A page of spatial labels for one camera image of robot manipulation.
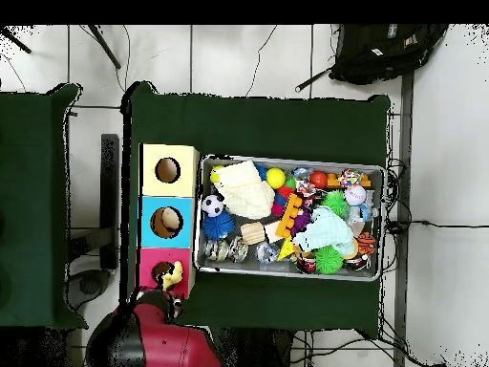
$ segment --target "blue box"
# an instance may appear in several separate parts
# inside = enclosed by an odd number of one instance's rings
[[[194,199],[178,197],[142,197],[141,246],[143,248],[190,248],[192,243]],[[181,215],[180,232],[171,238],[161,238],[151,229],[151,217],[163,207],[172,207]]]

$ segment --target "pink box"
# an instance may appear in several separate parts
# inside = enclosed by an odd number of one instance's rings
[[[151,277],[151,270],[159,262],[175,263],[181,261],[183,278],[170,292],[175,296],[187,299],[195,282],[195,271],[192,268],[191,249],[182,248],[141,248],[139,264],[139,284],[154,288],[157,284]]]

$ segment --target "yellow box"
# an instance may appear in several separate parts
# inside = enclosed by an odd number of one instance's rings
[[[199,152],[193,146],[144,143],[142,160],[144,196],[195,197]]]

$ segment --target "baseball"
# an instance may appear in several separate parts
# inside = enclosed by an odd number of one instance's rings
[[[363,202],[365,202],[366,198],[367,192],[360,184],[345,190],[345,200],[347,201],[348,205],[361,205]]]

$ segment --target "green tablecloth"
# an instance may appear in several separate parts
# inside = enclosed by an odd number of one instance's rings
[[[0,93],[0,326],[79,328],[65,304],[63,130],[78,86]]]
[[[216,153],[385,166],[386,96],[370,101],[157,95],[135,83],[122,109],[131,136],[129,289],[133,288],[138,144],[193,145]],[[377,335],[379,281],[197,274],[182,324],[290,330],[362,329]]]

